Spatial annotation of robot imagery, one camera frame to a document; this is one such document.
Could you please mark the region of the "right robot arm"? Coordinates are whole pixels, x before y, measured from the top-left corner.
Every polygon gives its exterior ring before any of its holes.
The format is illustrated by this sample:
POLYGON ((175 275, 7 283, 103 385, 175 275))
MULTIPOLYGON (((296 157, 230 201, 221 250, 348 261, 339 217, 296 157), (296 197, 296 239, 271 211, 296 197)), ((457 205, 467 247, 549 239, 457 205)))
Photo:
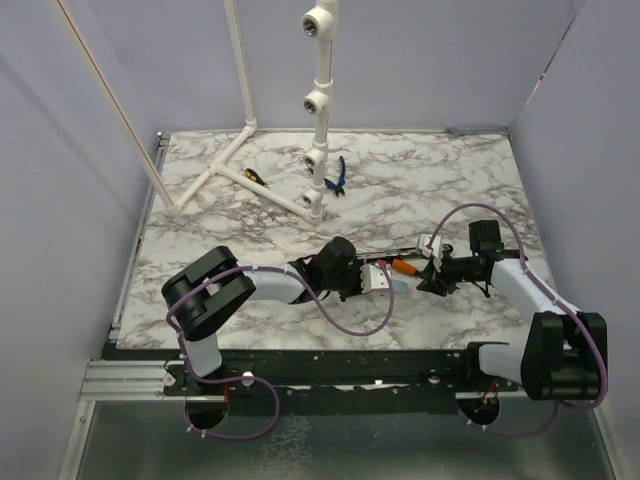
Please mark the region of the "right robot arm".
POLYGON ((532 400, 595 401, 603 392, 607 325, 597 313, 567 303, 508 249, 495 220, 469 226, 471 253, 453 256, 452 246, 438 236, 423 234, 417 247, 428 263, 418 288, 445 297, 463 283, 487 294, 498 290, 529 326, 520 343, 472 343, 471 359, 459 367, 461 383, 481 391, 495 377, 524 388, 532 400))

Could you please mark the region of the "black stapler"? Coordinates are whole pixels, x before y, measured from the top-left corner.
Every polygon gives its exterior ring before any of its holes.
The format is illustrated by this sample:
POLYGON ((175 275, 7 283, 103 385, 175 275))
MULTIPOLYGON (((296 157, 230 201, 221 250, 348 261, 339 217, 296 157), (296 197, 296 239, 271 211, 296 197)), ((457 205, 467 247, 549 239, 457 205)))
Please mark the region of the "black stapler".
POLYGON ((421 257, 422 254, 416 247, 385 249, 373 252, 359 252, 356 254, 356 258, 363 261, 364 263, 376 263, 378 260, 390 263, 394 259, 407 261, 411 259, 419 259, 421 257))

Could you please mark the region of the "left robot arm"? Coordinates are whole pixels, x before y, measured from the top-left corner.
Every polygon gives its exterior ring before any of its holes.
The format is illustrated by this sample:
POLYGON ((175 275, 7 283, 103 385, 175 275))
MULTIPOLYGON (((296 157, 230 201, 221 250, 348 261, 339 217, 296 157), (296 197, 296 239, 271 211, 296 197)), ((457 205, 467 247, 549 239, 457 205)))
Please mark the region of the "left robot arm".
POLYGON ((322 293, 342 299, 362 293, 364 261, 343 237, 319 253, 280 264, 274 271, 239 260, 219 246, 165 282, 161 294, 183 335, 190 361, 186 382, 206 395, 220 385, 222 356, 217 332, 247 301, 311 302, 322 293))

